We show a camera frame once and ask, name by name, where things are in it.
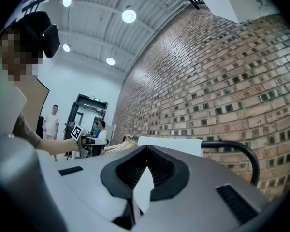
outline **black slot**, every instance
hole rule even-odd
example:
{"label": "black slot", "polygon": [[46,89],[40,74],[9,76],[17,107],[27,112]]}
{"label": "black slot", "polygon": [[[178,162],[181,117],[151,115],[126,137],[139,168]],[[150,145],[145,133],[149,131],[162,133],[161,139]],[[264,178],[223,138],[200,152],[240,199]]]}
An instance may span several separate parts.
{"label": "black slot", "polygon": [[216,190],[240,224],[247,223],[258,214],[230,185]]}
{"label": "black slot", "polygon": [[66,168],[66,169],[59,170],[59,174],[61,176],[64,176],[64,175],[73,174],[75,172],[82,171],[82,170],[84,170],[82,167],[77,166],[77,167],[72,167],[72,168]]}

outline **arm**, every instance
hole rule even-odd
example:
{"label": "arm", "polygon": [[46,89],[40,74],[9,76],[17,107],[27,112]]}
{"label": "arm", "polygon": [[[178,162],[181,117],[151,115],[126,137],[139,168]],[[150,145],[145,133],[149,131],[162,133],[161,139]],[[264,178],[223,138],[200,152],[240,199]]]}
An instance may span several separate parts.
{"label": "arm", "polygon": [[36,148],[45,150],[50,155],[57,155],[68,151],[78,151],[77,142],[73,138],[68,140],[42,139]]}
{"label": "arm", "polygon": [[59,123],[56,124],[56,128],[55,128],[55,135],[54,135],[55,140],[57,139],[58,128],[59,128]]}
{"label": "arm", "polygon": [[16,137],[23,138],[30,142],[36,149],[48,151],[50,155],[66,153],[67,151],[78,151],[77,142],[69,140],[46,140],[41,139],[32,128],[26,123],[22,114],[17,119],[13,129]]}

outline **man in white shirt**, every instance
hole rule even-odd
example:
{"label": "man in white shirt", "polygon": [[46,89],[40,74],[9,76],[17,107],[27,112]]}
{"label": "man in white shirt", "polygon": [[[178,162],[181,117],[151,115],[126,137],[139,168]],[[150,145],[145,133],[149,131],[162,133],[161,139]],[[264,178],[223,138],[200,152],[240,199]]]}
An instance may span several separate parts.
{"label": "man in white shirt", "polygon": [[99,122],[98,128],[100,129],[100,133],[98,135],[98,138],[107,139],[107,131],[105,129],[105,122],[104,121]]}
{"label": "man in white shirt", "polygon": [[58,117],[58,106],[53,106],[52,113],[47,116],[43,122],[43,139],[57,139],[57,133],[59,128],[59,117]]}

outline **white fabric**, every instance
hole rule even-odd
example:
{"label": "white fabric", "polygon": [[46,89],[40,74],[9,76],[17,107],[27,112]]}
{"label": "white fabric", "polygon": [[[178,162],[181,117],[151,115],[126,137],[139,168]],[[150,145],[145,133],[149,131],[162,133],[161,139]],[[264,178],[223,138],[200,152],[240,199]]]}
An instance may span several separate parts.
{"label": "white fabric", "polygon": [[98,138],[100,139],[107,139],[107,131],[106,130],[102,130],[100,131]]}
{"label": "white fabric", "polygon": [[51,113],[49,116],[46,117],[45,121],[46,121],[45,122],[45,127],[46,127],[45,133],[49,136],[54,136],[56,124],[59,124],[58,113],[56,113],[56,114]]}
{"label": "white fabric", "polygon": [[43,133],[43,139],[54,139],[54,136],[47,135],[45,132]]}

